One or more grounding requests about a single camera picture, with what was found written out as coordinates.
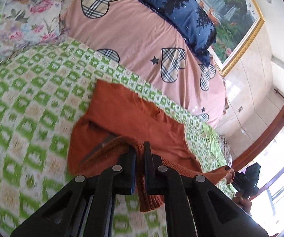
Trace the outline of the person's right hand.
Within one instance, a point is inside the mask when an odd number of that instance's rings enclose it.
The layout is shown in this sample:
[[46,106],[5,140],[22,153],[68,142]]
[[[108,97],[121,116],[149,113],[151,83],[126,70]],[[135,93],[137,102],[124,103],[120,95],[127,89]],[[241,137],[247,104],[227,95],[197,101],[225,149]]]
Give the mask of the person's right hand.
[[232,198],[232,201],[242,208],[247,214],[250,214],[252,202],[246,198],[243,198],[241,192],[236,192],[235,196]]

